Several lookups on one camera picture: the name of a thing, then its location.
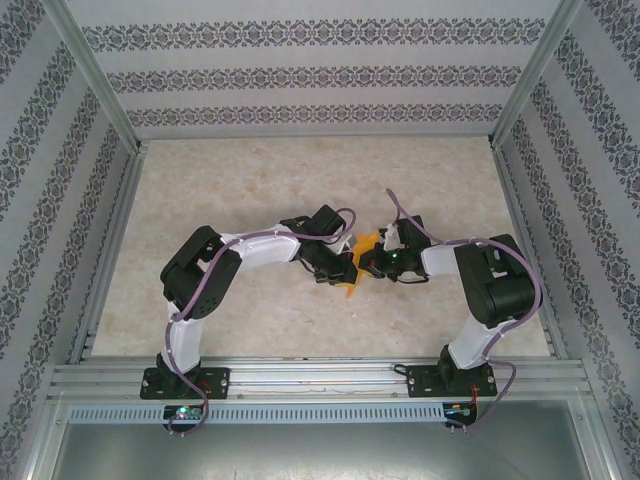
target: metal bracket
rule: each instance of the metal bracket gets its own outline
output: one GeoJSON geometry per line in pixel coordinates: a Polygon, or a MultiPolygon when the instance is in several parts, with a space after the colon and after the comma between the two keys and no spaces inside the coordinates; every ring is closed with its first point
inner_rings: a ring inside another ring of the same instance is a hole
{"type": "MultiPolygon", "coordinates": [[[[231,370],[221,367],[201,367],[195,378],[195,384],[206,393],[209,400],[226,400],[229,392],[231,370]]],[[[200,397],[184,383],[177,386],[167,382],[158,367],[144,371],[140,398],[143,400],[192,400],[200,397]]]]}
{"type": "Polygon", "coordinates": [[[445,385],[438,365],[396,365],[393,370],[407,378],[410,398],[471,397],[472,385],[477,387],[478,397],[495,397],[498,389],[493,369],[488,364],[478,368],[472,380],[461,379],[449,385],[445,385]]]}

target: enclosure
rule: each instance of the enclosure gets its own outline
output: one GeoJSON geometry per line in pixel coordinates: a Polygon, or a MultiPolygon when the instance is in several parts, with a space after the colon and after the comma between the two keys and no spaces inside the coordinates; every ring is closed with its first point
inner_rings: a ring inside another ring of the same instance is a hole
{"type": "Polygon", "coordinates": [[[1,11],[0,478],[640,478],[636,0],[1,11]],[[541,279],[491,418],[449,432],[469,398],[397,373],[465,326],[460,278],[347,295],[286,262],[207,318],[224,399],[171,438],[184,401],[140,395],[187,238],[324,204],[364,237],[387,188],[442,239],[512,235],[541,279]]]}

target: decorative border stripe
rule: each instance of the decorative border stripe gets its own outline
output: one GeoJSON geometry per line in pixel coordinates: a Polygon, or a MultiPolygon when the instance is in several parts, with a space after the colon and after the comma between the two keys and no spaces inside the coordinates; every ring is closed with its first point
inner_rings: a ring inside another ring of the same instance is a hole
{"type": "Polygon", "coordinates": [[[532,45],[542,18],[274,20],[109,25],[82,29],[96,52],[314,45],[532,45]]]}
{"type": "MultiPolygon", "coordinates": [[[[0,449],[0,478],[10,478],[12,469],[17,463],[17,454],[24,440],[23,436],[28,427],[28,420],[33,413],[33,404],[36,401],[37,392],[42,383],[45,365],[51,355],[51,348],[62,320],[65,303],[86,246],[91,224],[98,208],[100,196],[113,163],[118,143],[118,134],[115,128],[110,126],[100,147],[100,153],[69,233],[69,239],[62,254],[59,270],[51,285],[51,293],[47,298],[46,307],[42,311],[42,318],[37,324],[36,334],[29,347],[29,360],[25,363],[25,370],[20,375],[18,390],[13,394],[15,400],[9,407],[8,421],[2,426],[3,434],[0,437],[0,445],[2,446],[0,449]]],[[[123,179],[124,174],[120,178],[118,189],[123,179]]],[[[110,222],[111,218],[107,220],[106,229],[109,228],[110,222]]]]}
{"type": "MultiPolygon", "coordinates": [[[[620,365],[615,362],[615,354],[611,348],[611,342],[603,333],[604,327],[600,314],[594,306],[589,286],[585,282],[580,264],[576,260],[576,254],[567,235],[558,204],[553,199],[550,186],[540,166],[540,159],[531,142],[531,137],[522,117],[516,121],[511,134],[535,193],[538,208],[542,213],[542,218],[547,228],[547,234],[555,249],[558,267],[562,271],[569,297],[574,304],[578,322],[584,331],[587,348],[593,356],[598,378],[603,383],[602,390],[607,396],[607,404],[613,413],[613,421],[618,424],[618,435],[626,446],[625,452],[630,457],[632,472],[634,475],[640,476],[640,444],[638,444],[637,435],[637,432],[640,431],[640,424],[637,422],[638,412],[634,411],[633,400],[625,390],[625,382],[620,378],[620,365]]],[[[516,191],[520,209],[526,220],[526,211],[518,194],[511,167],[508,161],[505,161],[505,164],[516,191]]],[[[531,243],[537,251],[533,235],[531,235],[531,243]]]]}
{"type": "Polygon", "coordinates": [[[588,0],[591,11],[640,82],[640,15],[629,0],[588,0]]]}
{"type": "Polygon", "coordinates": [[[22,181],[25,167],[31,162],[35,147],[40,143],[44,128],[49,124],[53,110],[64,91],[76,63],[69,50],[60,43],[47,69],[38,82],[24,109],[24,115],[13,129],[0,158],[0,222],[4,220],[11,197],[22,181]]]}
{"type": "Polygon", "coordinates": [[[134,127],[280,123],[493,122],[499,104],[293,105],[127,110],[134,127]]]}
{"type": "Polygon", "coordinates": [[[512,87],[520,67],[372,66],[170,70],[108,74],[116,93],[346,87],[512,87]]]}
{"type": "Polygon", "coordinates": [[[99,108],[98,99],[89,88],[82,98],[67,139],[62,144],[42,192],[42,197],[33,212],[33,220],[27,227],[24,243],[18,248],[17,258],[12,262],[14,268],[7,275],[5,286],[2,287],[2,297],[0,297],[0,360],[4,358],[4,349],[11,340],[11,330],[15,328],[15,321],[20,316],[25,294],[31,287],[31,280],[40,264],[40,256],[49,240],[49,234],[53,229],[99,108]]]}
{"type": "MultiPolygon", "coordinates": [[[[496,152],[500,152],[502,158],[500,158],[500,156],[496,156],[494,158],[496,158],[497,162],[500,163],[500,165],[504,165],[505,168],[507,169],[507,172],[509,173],[509,178],[511,179],[511,183],[513,183],[513,177],[511,176],[511,171],[508,168],[507,165],[507,158],[505,156],[505,152],[504,152],[504,148],[502,147],[495,147],[496,152]]],[[[504,178],[505,183],[507,182],[506,176],[504,174],[502,174],[502,169],[499,170],[499,174],[502,178],[504,178]]],[[[513,192],[515,194],[515,196],[517,197],[518,200],[518,206],[520,207],[520,210],[522,210],[522,205],[520,204],[520,197],[518,195],[518,191],[515,187],[515,184],[513,185],[513,192]]],[[[512,198],[510,193],[508,193],[508,191],[505,190],[505,197],[509,195],[509,198],[512,198]]],[[[564,332],[564,327],[563,325],[560,323],[560,315],[558,315],[558,309],[556,308],[556,301],[553,298],[553,293],[551,288],[549,287],[549,279],[547,278],[547,274],[545,273],[544,270],[544,263],[542,262],[542,258],[540,257],[540,254],[538,253],[538,250],[533,242],[533,231],[531,230],[531,227],[529,225],[529,221],[527,220],[527,216],[525,215],[525,212],[522,211],[522,219],[524,221],[524,227],[527,229],[527,235],[529,236],[529,239],[531,239],[531,246],[533,248],[533,254],[536,257],[536,266],[538,267],[538,270],[540,271],[540,278],[542,279],[542,286],[543,286],[543,290],[542,290],[542,295],[545,299],[548,300],[548,304],[551,307],[551,310],[553,311],[553,317],[556,320],[556,324],[558,326],[558,331],[560,332],[560,339],[562,340],[562,344],[564,345],[564,349],[565,352],[567,354],[567,358],[573,358],[571,355],[571,349],[569,348],[569,344],[567,343],[567,336],[564,332]]]]}
{"type": "Polygon", "coordinates": [[[38,0],[15,0],[2,14],[0,21],[0,85],[9,76],[22,49],[31,40],[33,32],[45,16],[38,0]]]}
{"type": "Polygon", "coordinates": [[[80,308],[80,314],[78,315],[78,320],[76,321],[76,328],[73,332],[73,337],[71,339],[71,347],[69,348],[69,352],[68,352],[68,361],[71,360],[71,355],[73,354],[73,347],[76,344],[76,341],[78,340],[78,333],[80,332],[80,325],[82,324],[82,320],[84,319],[84,313],[87,310],[87,305],[89,303],[89,296],[91,295],[91,291],[93,289],[93,283],[96,280],[97,277],[97,273],[98,273],[98,265],[100,263],[100,259],[102,258],[102,250],[105,247],[105,242],[107,241],[107,235],[109,234],[109,230],[110,230],[110,226],[111,226],[111,218],[113,217],[113,214],[115,213],[116,210],[116,206],[118,204],[118,198],[120,198],[120,190],[122,187],[122,184],[124,182],[125,176],[129,170],[129,164],[131,163],[132,159],[134,159],[136,156],[138,155],[137,151],[133,151],[131,153],[129,153],[129,156],[125,162],[124,168],[122,169],[122,173],[120,174],[120,180],[118,181],[118,187],[116,188],[116,192],[114,194],[114,198],[113,198],[113,202],[111,203],[111,208],[109,209],[109,215],[107,217],[107,226],[104,229],[104,232],[102,232],[102,238],[100,239],[100,247],[98,248],[98,253],[96,255],[96,261],[93,265],[93,272],[91,273],[91,278],[89,279],[89,284],[87,286],[87,292],[84,295],[84,300],[82,301],[82,307],[80,308]]]}
{"type": "Polygon", "coordinates": [[[635,345],[640,349],[640,286],[631,273],[629,260],[623,256],[624,252],[618,246],[618,237],[609,223],[609,216],[591,184],[591,177],[580,158],[580,152],[574,146],[569,129],[545,82],[538,83],[531,92],[531,101],[538,110],[547,137],[560,160],[573,198],[582,212],[584,225],[591,235],[591,242],[605,269],[605,276],[616,294],[618,306],[623,310],[622,316],[629,322],[627,328],[638,340],[635,345]]]}
{"type": "Polygon", "coordinates": [[[603,150],[609,155],[620,184],[632,200],[632,207],[640,208],[640,149],[620,121],[615,105],[571,32],[562,39],[555,55],[603,150]]]}

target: metal extrusion bar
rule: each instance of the metal extrusion bar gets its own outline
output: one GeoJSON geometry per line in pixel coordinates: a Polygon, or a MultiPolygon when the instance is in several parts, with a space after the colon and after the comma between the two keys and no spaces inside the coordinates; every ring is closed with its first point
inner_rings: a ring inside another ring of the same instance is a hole
{"type": "Polygon", "coordinates": [[[596,401],[577,399],[567,402],[567,405],[591,478],[621,480],[596,401]]]}
{"type": "Polygon", "coordinates": [[[120,192],[120,198],[118,199],[113,224],[109,228],[108,237],[105,241],[106,249],[98,264],[98,270],[96,272],[97,282],[92,288],[87,301],[85,315],[80,324],[76,343],[73,346],[70,358],[72,363],[80,362],[83,358],[91,354],[91,349],[93,348],[92,342],[95,340],[95,333],[97,333],[98,323],[107,300],[107,291],[111,283],[111,278],[113,277],[113,272],[115,271],[116,259],[118,258],[120,246],[124,239],[127,220],[133,207],[133,200],[136,189],[138,188],[140,176],[142,175],[142,166],[144,165],[144,160],[147,155],[147,149],[148,145],[146,143],[140,145],[136,157],[131,162],[131,165],[129,165],[123,190],[120,192]],[[90,331],[95,332],[93,337],[88,336],[90,331]]]}
{"type": "Polygon", "coordinates": [[[43,0],[49,19],[64,39],[78,66],[86,76],[89,85],[96,93],[100,104],[106,110],[109,120],[115,126],[127,152],[138,145],[138,137],[124,108],[113,91],[107,76],[103,72],[95,54],[91,50],[82,30],[76,23],[67,2],[63,0],[43,0]]]}
{"type": "MultiPolygon", "coordinates": [[[[506,400],[572,400],[591,398],[592,392],[580,360],[508,358],[518,368],[506,400]]],[[[250,403],[367,403],[411,402],[406,379],[393,366],[435,364],[437,359],[213,359],[205,367],[231,369],[228,399],[224,404],[250,403]]],[[[144,369],[154,365],[147,358],[95,357],[79,365],[56,367],[49,388],[50,403],[72,405],[153,404],[139,398],[144,369]]],[[[494,370],[498,390],[511,371],[494,370]]],[[[469,397],[438,398],[433,402],[455,402],[469,397]]],[[[492,398],[479,399],[491,401],[492,398]]],[[[418,401],[430,401],[421,398],[418,401]]],[[[157,401],[158,404],[179,404],[157,401]]]]}
{"type": "MultiPolygon", "coordinates": [[[[509,179],[502,151],[500,150],[500,148],[493,147],[492,151],[493,160],[495,162],[496,171],[498,173],[498,179],[500,180],[500,185],[502,186],[504,199],[507,203],[507,209],[509,210],[509,216],[511,217],[511,223],[513,224],[516,238],[518,239],[518,244],[524,247],[523,253],[525,253],[526,257],[529,259],[529,262],[531,262],[531,266],[535,269],[538,276],[542,278],[542,275],[540,275],[540,266],[536,261],[536,252],[527,233],[524,216],[518,207],[515,190],[513,188],[511,180],[509,179]]],[[[569,354],[567,353],[567,349],[565,348],[564,342],[562,341],[562,334],[560,333],[558,320],[555,317],[553,308],[549,301],[550,297],[548,292],[543,292],[543,297],[544,298],[542,301],[542,306],[538,310],[538,316],[540,317],[543,329],[547,330],[545,332],[545,338],[548,334],[551,340],[551,345],[553,347],[552,353],[555,354],[556,357],[558,357],[559,359],[567,359],[569,358],[569,354]]]]}
{"type": "Polygon", "coordinates": [[[542,71],[547,65],[560,40],[569,28],[573,18],[583,2],[580,0],[561,0],[553,16],[547,24],[533,55],[527,62],[522,75],[518,79],[509,100],[502,109],[500,118],[491,135],[492,147],[499,146],[509,134],[509,130],[515,123],[522,107],[529,98],[529,94],[538,83],[542,71]]]}
{"type": "Polygon", "coordinates": [[[71,408],[63,404],[44,406],[22,476],[16,478],[22,480],[52,478],[71,408]]]}

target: robotic arm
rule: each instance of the robotic arm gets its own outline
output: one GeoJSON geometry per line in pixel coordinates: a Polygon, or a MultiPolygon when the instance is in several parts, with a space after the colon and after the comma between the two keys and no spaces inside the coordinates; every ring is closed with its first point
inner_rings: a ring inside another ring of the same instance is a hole
{"type": "MultiPolygon", "coordinates": [[[[419,225],[422,219],[412,217],[419,225]]],[[[393,282],[424,283],[439,275],[460,275],[471,311],[458,337],[440,355],[437,372],[414,379],[415,390],[443,396],[468,394],[472,385],[495,395],[487,385],[492,372],[484,357],[492,340],[522,318],[535,300],[535,289],[525,268],[499,248],[482,243],[431,245],[409,219],[379,230],[380,242],[362,254],[358,267],[375,278],[393,282]]],[[[491,240],[520,254],[510,235],[491,240]]]]}
{"type": "Polygon", "coordinates": [[[172,325],[171,352],[165,345],[156,359],[158,375],[154,383],[162,386],[157,390],[173,392],[177,396],[189,392],[189,387],[176,375],[176,367],[193,383],[201,377],[200,339],[204,319],[220,305],[237,273],[270,263],[300,260],[318,283],[354,284],[357,269],[350,252],[353,237],[347,232],[344,236],[339,235],[345,228],[346,222],[339,211],[327,205],[313,217],[282,220],[266,233],[219,234],[209,226],[198,228],[160,275],[170,321],[187,308],[200,286],[205,275],[200,265],[211,262],[224,245],[232,245],[213,266],[193,307],[186,312],[182,321],[172,325]],[[315,239],[330,235],[336,236],[336,241],[328,243],[315,239]]]}

